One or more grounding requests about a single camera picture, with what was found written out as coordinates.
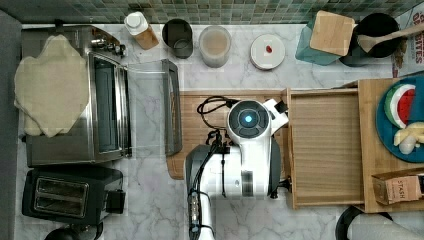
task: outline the wooden spoon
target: wooden spoon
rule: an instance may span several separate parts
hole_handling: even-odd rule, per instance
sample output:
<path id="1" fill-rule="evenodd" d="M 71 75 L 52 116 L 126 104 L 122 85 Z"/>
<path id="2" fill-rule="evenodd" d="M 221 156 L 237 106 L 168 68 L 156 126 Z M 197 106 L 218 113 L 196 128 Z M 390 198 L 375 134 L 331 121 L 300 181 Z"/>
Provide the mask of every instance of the wooden spoon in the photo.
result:
<path id="1" fill-rule="evenodd" d="M 362 47 L 362 49 L 365 52 L 369 52 L 371 51 L 371 49 L 384 41 L 389 41 L 392 40 L 394 38 L 398 38 L 398 37 L 403 37 L 403 36 L 408 36 L 414 33 L 418 33 L 424 31 L 424 23 L 397 31 L 397 32 L 392 32 L 390 34 L 387 34 L 386 36 L 382 36 L 382 37 L 369 37 L 369 36 L 365 36 L 365 35 L 359 35 L 358 36 L 358 43 L 359 46 Z"/>

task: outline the box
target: box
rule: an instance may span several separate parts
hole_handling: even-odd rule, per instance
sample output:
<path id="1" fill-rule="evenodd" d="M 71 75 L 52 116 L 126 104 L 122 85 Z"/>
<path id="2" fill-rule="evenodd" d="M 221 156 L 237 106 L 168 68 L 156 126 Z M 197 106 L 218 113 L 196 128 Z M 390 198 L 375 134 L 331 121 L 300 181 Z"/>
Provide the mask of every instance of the box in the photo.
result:
<path id="1" fill-rule="evenodd" d="M 424 23 L 424 3 L 396 18 L 400 29 Z M 424 32 L 405 38 L 392 55 L 393 77 L 422 74 L 424 71 Z"/>
<path id="2" fill-rule="evenodd" d="M 294 209 L 364 204 L 358 89 L 283 91 Z"/>
<path id="3" fill-rule="evenodd" d="M 372 176 L 377 202 L 389 205 L 397 202 L 417 201 L 421 198 L 419 174 L 424 168 L 388 172 Z"/>

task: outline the raw dough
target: raw dough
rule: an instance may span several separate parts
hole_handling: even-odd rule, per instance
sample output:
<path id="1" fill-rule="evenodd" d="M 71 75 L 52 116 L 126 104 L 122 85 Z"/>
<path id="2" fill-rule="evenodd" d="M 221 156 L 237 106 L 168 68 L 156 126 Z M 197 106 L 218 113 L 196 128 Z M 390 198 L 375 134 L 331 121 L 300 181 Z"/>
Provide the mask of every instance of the raw dough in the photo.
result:
<path id="1" fill-rule="evenodd" d="M 48 137 L 68 132 L 89 98 L 86 61 L 62 35 L 51 37 L 38 58 L 21 61 L 15 75 L 15 105 Z M 28 134 L 36 134 L 26 117 Z"/>

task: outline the blue plate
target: blue plate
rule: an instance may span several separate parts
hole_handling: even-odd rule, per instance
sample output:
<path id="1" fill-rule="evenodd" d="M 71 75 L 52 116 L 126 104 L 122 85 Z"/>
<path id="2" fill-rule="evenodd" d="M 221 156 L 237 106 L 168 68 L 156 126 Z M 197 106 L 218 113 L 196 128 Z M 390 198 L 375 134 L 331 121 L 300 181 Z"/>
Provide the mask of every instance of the blue plate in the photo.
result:
<path id="1" fill-rule="evenodd" d="M 384 103 L 386 101 L 386 95 L 393 87 L 399 84 L 412 84 L 415 85 L 415 98 L 412 101 L 411 114 L 408 120 L 408 125 L 413 122 L 424 122 L 424 77 L 410 77 L 400 80 L 393 84 L 384 93 L 377 107 L 377 113 L 375 118 L 375 125 L 377 127 L 377 133 L 384 146 L 396 157 L 411 163 L 423 163 L 424 162 L 424 144 L 421 144 L 419 148 L 405 155 L 400 152 L 399 146 L 393 145 L 393 139 L 396 132 L 399 130 L 393 125 L 384 112 Z"/>

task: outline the white lid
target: white lid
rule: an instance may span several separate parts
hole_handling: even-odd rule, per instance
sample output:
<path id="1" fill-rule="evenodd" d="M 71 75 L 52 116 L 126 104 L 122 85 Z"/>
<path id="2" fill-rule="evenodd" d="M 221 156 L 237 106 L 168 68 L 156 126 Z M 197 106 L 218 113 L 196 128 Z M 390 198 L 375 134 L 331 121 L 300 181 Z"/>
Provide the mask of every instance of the white lid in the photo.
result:
<path id="1" fill-rule="evenodd" d="M 256 38 L 250 48 L 250 59 L 253 65 L 261 70 L 270 70 L 281 64 L 286 49 L 280 37 L 265 34 Z"/>
<path id="2" fill-rule="evenodd" d="M 144 18 L 141 12 L 134 12 L 129 14 L 125 18 L 124 23 L 125 27 L 127 27 L 128 32 L 130 32 L 131 35 L 138 35 L 141 32 L 146 31 L 146 29 L 149 27 L 146 18 Z"/>
<path id="3" fill-rule="evenodd" d="M 206 41 L 210 40 L 223 40 L 221 43 L 224 43 L 225 46 L 222 49 L 222 51 L 219 51 L 218 53 L 212 53 L 208 51 L 207 46 L 205 46 Z M 221 26 L 209 26 L 205 28 L 199 37 L 199 48 L 201 53 L 204 57 L 210 58 L 210 59 L 218 59 L 222 58 L 224 55 L 228 53 L 231 47 L 231 35 L 227 31 L 227 29 L 221 27 Z"/>

